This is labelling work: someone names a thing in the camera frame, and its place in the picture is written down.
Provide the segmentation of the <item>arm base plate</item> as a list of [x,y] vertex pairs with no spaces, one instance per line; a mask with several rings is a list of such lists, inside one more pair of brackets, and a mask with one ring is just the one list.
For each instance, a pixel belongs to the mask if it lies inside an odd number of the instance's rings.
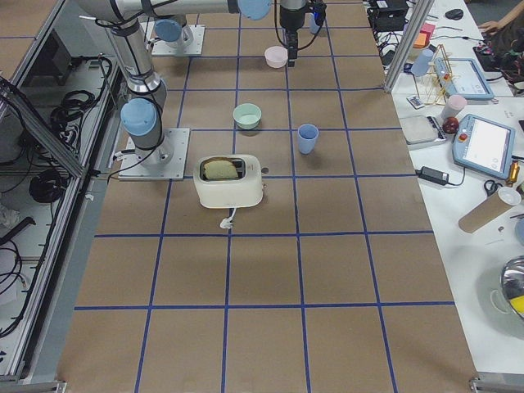
[[154,38],[151,40],[151,54],[154,57],[189,57],[200,56],[206,27],[204,25],[187,25],[178,41],[166,42]]
[[118,175],[124,181],[182,180],[190,138],[189,128],[164,129],[164,141],[149,156],[148,151],[125,155]]

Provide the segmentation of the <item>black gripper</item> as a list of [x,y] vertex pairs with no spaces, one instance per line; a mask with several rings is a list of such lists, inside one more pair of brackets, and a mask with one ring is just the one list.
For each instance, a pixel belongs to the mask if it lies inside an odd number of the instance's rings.
[[[279,23],[286,33],[296,33],[305,23],[306,14],[314,14],[321,28],[326,18],[324,1],[289,0],[279,5]],[[297,34],[287,35],[287,66],[294,67],[297,59]]]

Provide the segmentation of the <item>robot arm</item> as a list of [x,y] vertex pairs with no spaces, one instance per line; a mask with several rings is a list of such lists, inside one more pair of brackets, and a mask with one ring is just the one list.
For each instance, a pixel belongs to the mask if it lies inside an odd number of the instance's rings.
[[138,162],[147,166],[170,161],[174,146],[161,125],[166,86],[155,72],[139,17],[173,22],[173,41],[182,43],[188,14],[240,13],[260,20],[269,13],[267,1],[80,1],[79,6],[106,29],[132,97],[120,116]]
[[[264,51],[266,64],[278,69],[293,67],[298,52],[313,44],[326,19],[327,5],[323,1],[238,1],[238,9],[248,19],[260,20],[273,11],[273,27],[279,45]],[[313,38],[304,46],[299,44],[299,30],[310,15],[310,31]],[[156,37],[175,49],[187,47],[192,39],[191,29],[175,17],[157,19],[154,31]]]

